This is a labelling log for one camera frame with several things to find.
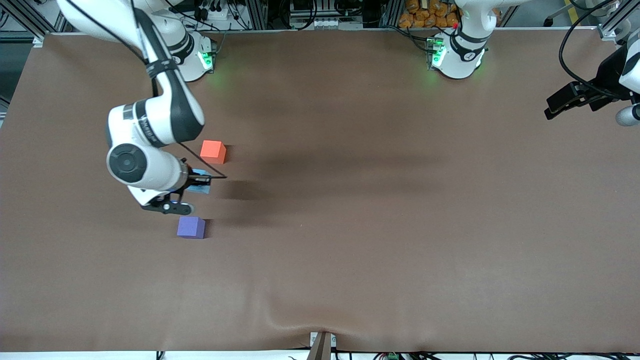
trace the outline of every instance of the black cable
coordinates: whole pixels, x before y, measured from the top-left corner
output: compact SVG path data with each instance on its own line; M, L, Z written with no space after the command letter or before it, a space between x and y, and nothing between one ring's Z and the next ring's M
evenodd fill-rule
M112 37L116 38L116 40L118 40L119 42L122 43L122 45L126 46L127 49L129 49L132 53L134 53L136 55L136 57L142 61L143 64L148 64L148 61L145 60L142 55L138 54L138 52L129 44L127 44L124 40L122 40L121 37L119 37L118 35L114 34L113 31L107 29L104 27L104 25L102 25L101 23L99 23L97 20L95 20L91 15L87 14L84 10L80 9L80 7L78 7L78 5L76 5L72 0L67 0L69 5L71 5L74 9L76 9L79 13L83 14L87 19L91 20L94 24L98 25L98 27L100 29L103 29L104 31L107 32L107 34L111 35Z
M340 10L340 9L339 9L338 4L339 4L341 1L342 1L342 0L335 0L335 1L333 2L333 9L334 9L337 13L339 13L340 15L342 15L342 16L356 16L356 15L360 15L360 14L362 13L362 6L363 6L363 3L360 3L360 7L359 7L357 10L355 10L355 11L353 11L353 12L351 12L351 13L348 13L348 11L347 11L347 7L346 7L346 6L344 7L344 10Z
M195 156L196 159L200 160L204 165L207 165L207 167L209 169L215 171L218 175L220 175L220 176L212 176L211 179L226 179L227 178L227 176L225 174L222 174L220 171L217 171L216 168L214 168L211 165L209 165L206 161L204 161L203 158L200 157L200 155L196 154L193 150L189 149L189 147L187 145L184 145L181 142L179 142L178 144L180 146L182 146L183 148L185 148L188 152L190 152L191 155Z
M544 360L545 357L544 355L541 354L531 354L531 356L525 356L525 355L513 355L509 357L509 360L515 360L515 359L525 359L525 360Z
M9 21L9 17L10 15L3 10L2 14L0 15L0 22L2 22L2 24L0 24L0 28L6 25L6 22Z
M138 59L140 59L140 61L142 61L142 63L144 63L145 65L148 63L146 61L146 59L144 59L142 56L140 56L140 54L138 54L133 47L131 47L129 44L127 44L124 40L122 40L118 35L114 34L111 30L105 28L102 24L100 24L99 22L97 22L93 17L91 17L89 14L87 14L84 10L80 9L80 7L78 7L78 5L76 5L72 0L67 0L68 3L75 8L79 13L83 14L87 19L91 20L94 24L98 25L98 27L100 27L101 29L103 29L104 31L106 31L109 35L111 35L112 37L116 38L119 42L122 43L122 45L126 46L129 50L131 50L132 53L134 53ZM155 92L157 92L157 87L155 87L155 80L152 82L152 88L155 88ZM220 171L216 170L214 167L212 167L211 165L209 165L206 161L204 161L203 158L201 158L198 154L196 154L195 152L193 152L193 150L191 150L187 145L184 145L183 143L179 142L178 144L180 144L180 146L182 146L183 148L187 149L188 152L190 152L193 156L195 156L196 159L200 160L204 165L206 165L207 167L209 167L211 170L215 171L216 173L218 173L218 175L220 176L212 176L211 179L226 179L227 176L225 174L222 174ZM157 360L160 360L162 357L164 356L164 352L156 352L156 358Z
M187 15L187 14L183 13L182 11L180 11L180 10L176 9L174 5L171 5L171 3L169 2L169 0L164 0L164 1L166 2L166 4L167 4L167 5L169 5L169 7L170 7L171 9L173 9L175 12L179 13L180 15L182 15L182 16L184 16L184 17L187 17L187 18L189 18L189 19L191 19L191 20L193 20L193 21L195 21L195 22L199 22L199 23L201 23L201 24L204 24L204 25L206 25L206 26L209 26L211 29L215 29L216 31L222 31L222 30L218 29L217 27L215 27L215 26L213 26L213 25L211 25L211 24L207 24L207 23L206 23L206 22L204 22L204 21L200 21L200 20L198 20L198 19L194 18L193 16L189 16L189 15Z
M426 40L427 40L427 38L417 37L417 36L415 36L415 35L411 35L411 34L407 35L407 33L405 33L404 31L402 31L402 29L398 28L397 26L387 25L387 26L385 26L385 28L390 28L390 29L396 30L396 31L397 31L398 33L400 33L402 36L407 37L407 38L408 38L408 37L413 37L414 39L416 39L416 40L420 40L420 41L426 41Z
M244 22L244 19L242 18L242 14L240 14L240 10L238 10L238 4L235 2L235 0L227 0L227 6L229 7L229 11L231 11L231 4L233 4L234 8L236 9L236 14L237 15L233 15L233 17L236 20L236 22L238 23L238 25L242 26L242 28L245 29L245 30L249 30L249 25L247 25Z
M409 36L409 38L411 39L411 41L413 42L413 44L420 50L424 51L425 53L428 53L429 50L423 48L422 46L420 46L420 44L418 44L417 41L415 41L415 39L413 38L413 36L411 35L411 33L409 32L409 29L407 28L406 30L406 34Z
M136 25L136 29L138 28L138 16L136 15L136 5L133 3L133 0L130 1L130 5L131 5L131 13L133 15L133 21L135 22ZM140 38L140 44L142 46L143 41L142 38ZM149 58L147 58L146 55L144 55L144 63L148 64L149 63ZM153 94L154 97L158 96L158 85L156 83L156 79L152 78L151 79L151 92Z
M316 0L309 0L309 5L309 20L302 28L298 29L298 31L308 28L316 20L316 15L318 14L318 5L316 4Z
M284 18L284 15L286 13L284 6L285 6L286 2L287 2L287 0L281 0L280 1L280 7L278 9L278 14L280 16L280 21L282 21L282 25L284 25L284 27L287 28L287 29L291 29L291 25L289 24L289 21L286 21L285 18Z
M454 33L456 32L456 30L454 29L453 32L451 34L447 33L446 31L444 31L442 28L438 27L438 26L433 26L434 28L440 30L441 33L447 35L448 37L452 37L454 36Z
M574 8L578 8L580 10L584 10L586 12L590 11L593 8L586 8L582 5L579 5L578 3L575 2L575 0L569 0L569 2L571 3L571 5L573 5Z
M583 21L584 19L587 18L587 16L591 15L594 11L601 9L605 6L607 6L608 3L600 3L599 5L596 5L594 7L592 7L589 11L587 11L586 13L584 13L584 15L582 15L580 18L578 18L578 20L573 23L571 25L571 27L569 28L569 30L566 32L566 34L564 35L564 39L562 40L562 43L560 44L560 50L558 51L558 59L560 60L560 66L562 66L563 70L569 75L571 76L573 79L577 80L578 82L580 82L583 86L598 92L601 95L604 95L606 97L610 97L612 99L620 99L620 97L608 90L604 90L601 88L598 88L597 86L594 86L592 84L589 84L585 79L582 79L581 77L579 77L578 75L576 75L573 71L571 71L569 69L569 67L566 65L566 63L564 62L564 47L566 45L567 40L569 39L569 36L571 35L571 33L573 32L573 30L578 26L578 24Z

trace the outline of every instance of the metal frame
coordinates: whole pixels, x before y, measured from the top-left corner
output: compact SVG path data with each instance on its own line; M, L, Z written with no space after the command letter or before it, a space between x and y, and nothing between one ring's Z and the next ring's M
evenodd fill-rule
M0 95L0 105L4 106L5 108L9 108L9 103L11 101L7 98L5 98L4 96Z
M623 0L616 12L614 12L604 24L598 27L600 36L605 38L616 38L615 30L621 22L626 20L634 10L640 5L640 0Z
M267 7L261 0L246 0L246 8L254 30L267 29Z
M330 360L331 336L328 332L320 332L309 350L307 360Z
M389 0L387 9L380 18L380 27L392 25L397 26L400 16L404 12L404 0Z
M58 14L55 24L51 24L26 0L0 0L0 7L26 29L3 33L0 37L2 42L31 42L34 38L42 42L46 34L68 29L67 20L62 13Z
M507 23L511 20L511 18L516 13L516 11L518 11L519 8L520 8L520 5L509 6L507 11L504 12L502 19L500 20L500 24L498 24L498 27L504 28L505 26L507 26Z

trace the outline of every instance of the purple cube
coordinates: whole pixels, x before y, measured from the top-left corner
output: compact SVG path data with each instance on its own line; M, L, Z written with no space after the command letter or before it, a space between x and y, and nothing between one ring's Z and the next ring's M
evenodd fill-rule
M178 236L184 239L204 239L204 220L199 217L180 217Z

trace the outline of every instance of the brown table surface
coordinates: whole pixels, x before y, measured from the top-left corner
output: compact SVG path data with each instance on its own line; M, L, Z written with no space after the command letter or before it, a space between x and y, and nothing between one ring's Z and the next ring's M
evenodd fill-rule
M0 131L1 350L640 351L640 129L548 122L564 31L498 31L453 81L394 32L228 35L191 84L230 145L204 241L108 174L119 45L49 36ZM596 31L567 59L590 78ZM188 154L177 146L168 151Z

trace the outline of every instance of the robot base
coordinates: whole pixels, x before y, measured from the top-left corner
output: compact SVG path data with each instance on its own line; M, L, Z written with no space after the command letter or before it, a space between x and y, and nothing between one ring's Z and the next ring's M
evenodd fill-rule
M443 75L452 79L464 79L473 74L480 66L484 50L480 54L473 55L471 61L463 61L460 55L453 51L451 38L444 34L437 34L427 39L427 48L435 51L427 54L427 62L430 70L437 69Z
M184 59L184 63L178 65L180 73L185 81L196 81L207 72L213 72L217 50L216 42L204 37L197 32L189 33L193 37L193 50ZM204 56L211 62L207 64Z

